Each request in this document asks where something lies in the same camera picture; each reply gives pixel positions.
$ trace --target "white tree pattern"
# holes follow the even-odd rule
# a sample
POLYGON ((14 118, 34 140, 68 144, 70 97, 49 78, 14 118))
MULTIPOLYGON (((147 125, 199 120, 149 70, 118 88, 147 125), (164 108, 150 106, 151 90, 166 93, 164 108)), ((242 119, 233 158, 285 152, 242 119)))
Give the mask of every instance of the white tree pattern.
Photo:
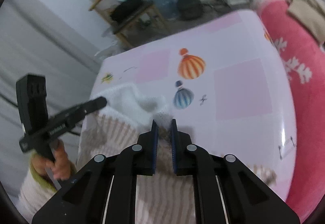
MULTIPOLYGON (((282 51, 285 51, 287 44, 288 44, 288 42, 284 41, 282 37, 280 39, 276 39, 274 42, 274 46, 277 48, 277 51, 279 53, 281 53, 282 51)), ((299 60, 295 56, 292 59, 289 59, 288 61, 284 61, 282 59, 282 62, 285 67, 285 70, 286 70, 289 80, 292 80, 290 73, 296 72, 299 75, 301 84, 305 84, 310 81, 313 73, 311 72, 309 67, 306 67, 306 65, 304 63, 300 64, 299 60)))

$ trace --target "brown fabric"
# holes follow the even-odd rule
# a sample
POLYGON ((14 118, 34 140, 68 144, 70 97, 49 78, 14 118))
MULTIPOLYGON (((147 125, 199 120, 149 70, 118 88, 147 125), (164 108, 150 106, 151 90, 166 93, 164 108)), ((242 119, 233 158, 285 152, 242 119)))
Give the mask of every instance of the brown fabric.
POLYGON ((321 0, 292 0, 288 14, 303 24, 321 45, 325 42, 325 3, 321 0))

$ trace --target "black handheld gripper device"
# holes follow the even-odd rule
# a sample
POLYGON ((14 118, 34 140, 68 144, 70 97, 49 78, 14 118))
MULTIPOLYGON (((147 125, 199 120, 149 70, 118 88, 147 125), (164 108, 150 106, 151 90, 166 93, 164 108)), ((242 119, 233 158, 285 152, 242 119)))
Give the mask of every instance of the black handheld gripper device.
MULTIPOLYGON (((196 224, 300 224, 295 212, 234 155, 209 154, 178 131, 176 120, 170 139, 175 177, 193 177, 196 224)), ((157 143, 153 121, 151 131, 120 154, 96 155, 35 214, 32 224, 134 224, 137 175, 155 173, 157 143)))
MULTIPOLYGON (((34 149, 39 155, 55 161, 52 149, 56 149, 58 137, 71 131, 85 115, 106 106, 107 100, 94 100, 66 109, 53 117, 48 116, 46 105, 46 81, 44 76, 27 74, 16 82, 17 104, 24 136, 19 145, 23 153, 34 149)), ((62 182, 47 173, 57 189, 62 182)))

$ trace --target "blue hot air balloon print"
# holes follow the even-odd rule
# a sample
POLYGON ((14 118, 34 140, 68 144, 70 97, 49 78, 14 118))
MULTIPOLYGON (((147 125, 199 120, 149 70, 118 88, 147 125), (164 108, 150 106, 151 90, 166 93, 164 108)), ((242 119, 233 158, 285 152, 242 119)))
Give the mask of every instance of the blue hot air balloon print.
POLYGON ((178 91, 174 97, 174 106, 177 109, 185 109, 187 108, 193 101, 194 94, 190 89, 183 88, 182 81, 177 81, 175 86, 178 88, 178 91))

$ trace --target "human hand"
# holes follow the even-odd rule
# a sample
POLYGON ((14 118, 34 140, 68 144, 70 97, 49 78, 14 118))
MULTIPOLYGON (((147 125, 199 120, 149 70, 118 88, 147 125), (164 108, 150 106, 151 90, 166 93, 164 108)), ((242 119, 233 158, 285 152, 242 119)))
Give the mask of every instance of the human hand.
POLYGON ((45 168, 48 167, 52 170, 54 179, 67 180, 71 174, 71 163, 68 155, 65 152, 64 144, 59 140, 57 149, 53 153, 55 162, 50 161, 38 154, 35 154, 31 159, 35 171, 42 177, 47 177, 48 174, 45 168))

